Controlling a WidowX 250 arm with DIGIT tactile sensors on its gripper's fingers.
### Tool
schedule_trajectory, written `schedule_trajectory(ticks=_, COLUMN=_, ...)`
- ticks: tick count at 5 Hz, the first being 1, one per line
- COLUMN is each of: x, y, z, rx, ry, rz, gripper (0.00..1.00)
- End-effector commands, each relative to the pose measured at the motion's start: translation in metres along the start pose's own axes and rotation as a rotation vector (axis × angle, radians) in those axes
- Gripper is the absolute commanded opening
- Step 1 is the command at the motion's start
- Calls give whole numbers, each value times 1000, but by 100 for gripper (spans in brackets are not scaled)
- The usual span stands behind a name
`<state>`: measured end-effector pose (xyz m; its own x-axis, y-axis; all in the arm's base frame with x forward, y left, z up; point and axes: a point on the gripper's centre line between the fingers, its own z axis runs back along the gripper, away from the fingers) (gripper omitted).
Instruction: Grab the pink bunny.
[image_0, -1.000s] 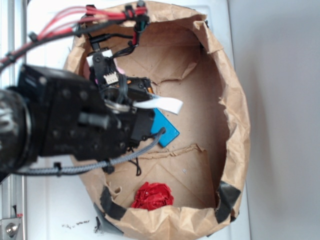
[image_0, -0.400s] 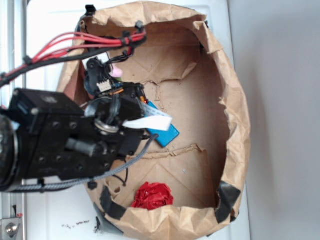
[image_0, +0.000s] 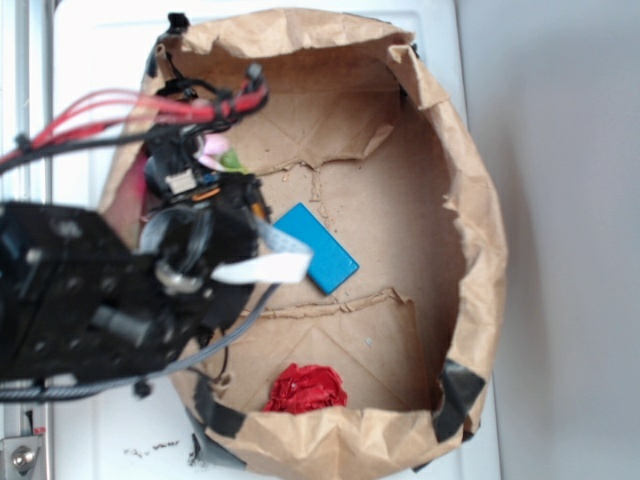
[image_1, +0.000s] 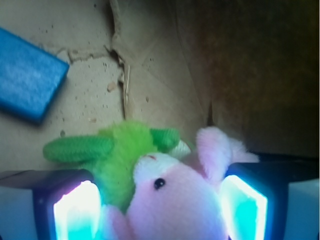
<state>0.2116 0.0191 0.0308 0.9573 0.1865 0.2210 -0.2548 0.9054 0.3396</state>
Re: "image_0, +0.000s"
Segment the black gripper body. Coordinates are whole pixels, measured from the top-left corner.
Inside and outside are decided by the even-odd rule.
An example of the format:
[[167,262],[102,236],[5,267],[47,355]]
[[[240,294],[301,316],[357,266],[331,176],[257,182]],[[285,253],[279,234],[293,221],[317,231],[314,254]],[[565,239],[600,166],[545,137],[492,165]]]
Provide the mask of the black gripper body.
[[211,170],[198,161],[200,127],[154,126],[143,150],[143,172],[153,205],[144,235],[255,235],[257,222],[271,222],[271,209],[253,173]]

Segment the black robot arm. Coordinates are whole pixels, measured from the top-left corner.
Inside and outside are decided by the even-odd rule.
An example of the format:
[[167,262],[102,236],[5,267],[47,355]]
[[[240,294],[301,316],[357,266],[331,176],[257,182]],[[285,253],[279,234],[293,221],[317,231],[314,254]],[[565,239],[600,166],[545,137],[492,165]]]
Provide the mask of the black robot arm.
[[202,143],[154,130],[117,197],[128,233],[83,208],[2,205],[3,380],[146,375],[231,328],[255,285],[212,274],[257,255],[269,210],[255,175],[202,165]]

